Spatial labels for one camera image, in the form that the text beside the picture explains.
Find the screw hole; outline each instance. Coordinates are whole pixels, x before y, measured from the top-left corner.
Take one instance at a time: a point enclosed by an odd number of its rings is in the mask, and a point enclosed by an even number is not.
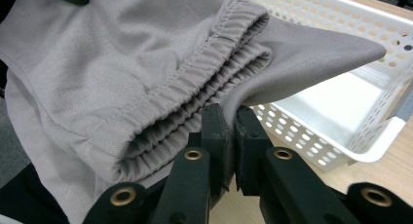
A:
[[[274,155],[279,158],[279,159],[283,159],[283,160],[290,160],[292,159],[292,154],[288,151],[279,149],[277,150]]]
[[[123,206],[131,203],[136,197],[132,187],[120,188],[110,197],[110,203],[114,206]]]
[[[388,207],[392,205],[392,199],[382,191],[373,188],[363,188],[361,190],[363,197],[370,203],[378,206]]]
[[[203,154],[197,150],[191,150],[185,153],[185,158],[191,161],[199,160]]]

